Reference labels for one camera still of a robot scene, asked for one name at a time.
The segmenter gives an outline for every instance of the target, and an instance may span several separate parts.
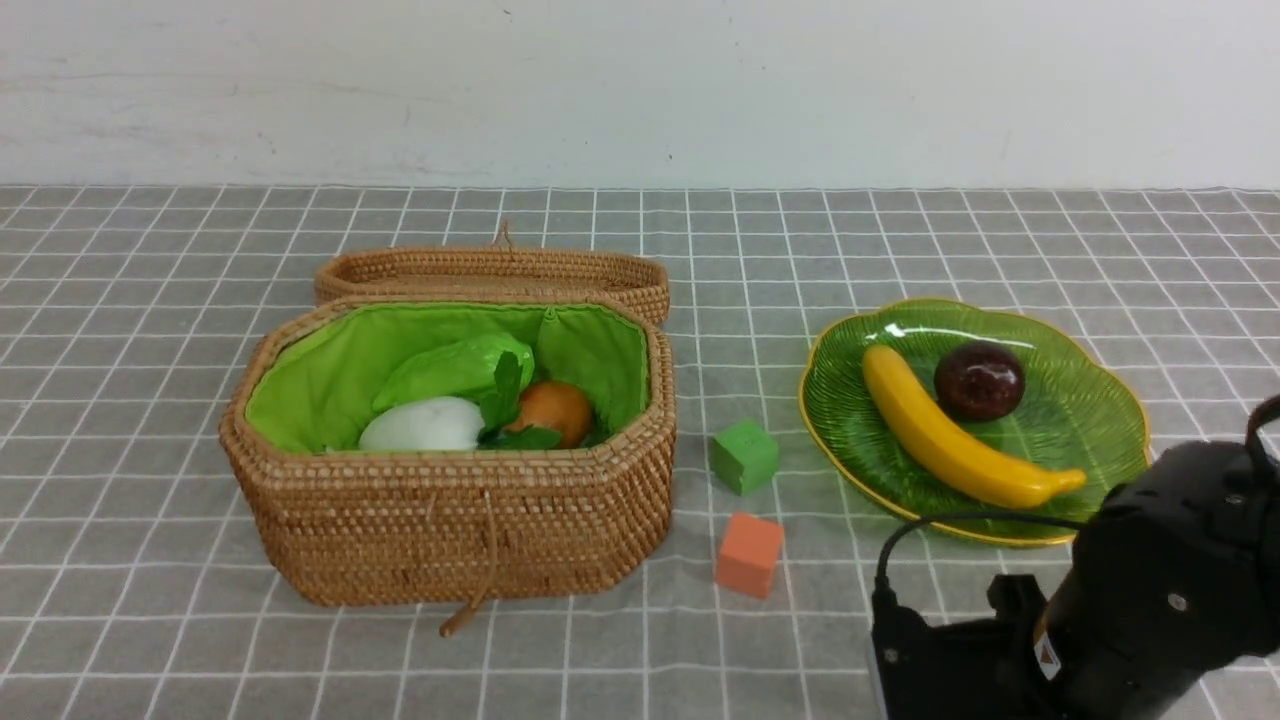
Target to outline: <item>foam block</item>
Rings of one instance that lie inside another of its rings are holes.
[[[710,466],[730,489],[748,495],[778,471],[778,441],[754,420],[740,420],[712,439]]]
[[[768,600],[773,570],[782,551],[782,525],[735,512],[716,561],[716,584],[759,600]]]

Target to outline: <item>white wall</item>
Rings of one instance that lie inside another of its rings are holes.
[[[0,0],[0,183],[1280,186],[1277,0]]]

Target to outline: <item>glass plate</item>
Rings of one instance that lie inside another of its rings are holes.
[[[1000,510],[941,483],[895,439],[863,382],[868,346],[895,348],[933,392],[933,368],[970,340],[1006,345],[1023,363],[1027,389],[1014,413],[965,429],[997,450],[1043,468],[1080,468],[1088,483],[1032,514],[1084,521],[1107,492],[1151,465],[1151,428],[1124,382],[1094,363],[1062,332],[1012,313],[952,300],[905,300],[852,315],[814,343],[800,382],[800,414],[840,473],[872,501],[914,520],[933,512]],[[1012,521],[965,521],[936,528],[1002,546],[1069,542],[1074,533]]]

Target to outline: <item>plum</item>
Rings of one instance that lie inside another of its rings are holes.
[[[1012,413],[1023,401],[1023,364],[998,342],[974,340],[954,347],[933,370],[933,389],[942,411],[957,421],[989,423]]]

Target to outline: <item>warning label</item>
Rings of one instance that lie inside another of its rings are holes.
[[[1037,635],[1034,648],[1036,664],[1039,665],[1044,679],[1053,682],[1053,678],[1062,671],[1062,660],[1059,659],[1057,651],[1053,650],[1053,643],[1050,641],[1048,633],[1041,630]]]

